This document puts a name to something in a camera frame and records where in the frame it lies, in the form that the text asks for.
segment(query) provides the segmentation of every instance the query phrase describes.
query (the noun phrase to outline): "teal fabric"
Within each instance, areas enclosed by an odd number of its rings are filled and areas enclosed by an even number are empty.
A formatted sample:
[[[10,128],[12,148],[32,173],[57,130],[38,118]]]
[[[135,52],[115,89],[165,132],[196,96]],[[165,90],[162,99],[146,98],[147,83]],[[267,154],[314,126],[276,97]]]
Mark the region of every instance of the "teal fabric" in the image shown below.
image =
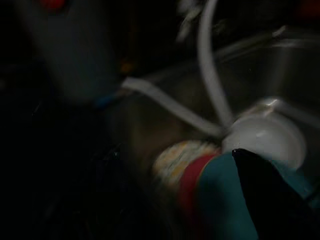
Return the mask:
[[[207,164],[198,180],[196,198],[212,239],[258,239],[231,153],[216,157]]]

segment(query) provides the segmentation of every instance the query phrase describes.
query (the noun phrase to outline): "white tube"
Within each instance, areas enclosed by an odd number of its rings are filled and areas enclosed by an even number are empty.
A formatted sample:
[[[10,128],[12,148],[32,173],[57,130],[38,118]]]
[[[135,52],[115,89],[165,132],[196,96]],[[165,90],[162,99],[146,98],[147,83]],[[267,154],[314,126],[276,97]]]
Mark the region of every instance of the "white tube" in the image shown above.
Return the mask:
[[[159,105],[167,109],[169,112],[176,115],[181,120],[206,134],[212,135],[217,138],[222,136],[223,129],[221,127],[196,115],[194,112],[178,103],[176,100],[165,94],[163,91],[161,91],[159,88],[148,81],[133,77],[127,77],[122,83],[122,87],[138,91],[148,96]]]
[[[229,128],[234,122],[234,117],[220,84],[211,47],[212,21],[217,2],[218,0],[208,0],[203,10],[199,25],[197,52],[200,71],[211,103],[221,124]]]

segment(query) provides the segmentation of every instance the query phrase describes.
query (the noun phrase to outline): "metal surface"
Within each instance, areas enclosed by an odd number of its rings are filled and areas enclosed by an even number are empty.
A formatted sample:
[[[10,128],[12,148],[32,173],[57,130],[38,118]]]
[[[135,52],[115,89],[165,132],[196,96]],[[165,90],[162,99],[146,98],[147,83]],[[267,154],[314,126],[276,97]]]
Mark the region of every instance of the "metal surface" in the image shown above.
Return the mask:
[[[312,182],[319,178],[319,36],[296,30],[267,32],[224,48],[215,57],[232,110],[239,116],[264,101],[289,117],[307,141],[301,170]],[[218,122],[196,61],[145,79],[200,116]],[[270,99],[278,100],[270,104]],[[128,146],[131,167],[141,179],[148,177],[153,159],[165,148],[181,140],[208,137],[141,94],[131,95],[114,109],[111,126],[115,139]]]

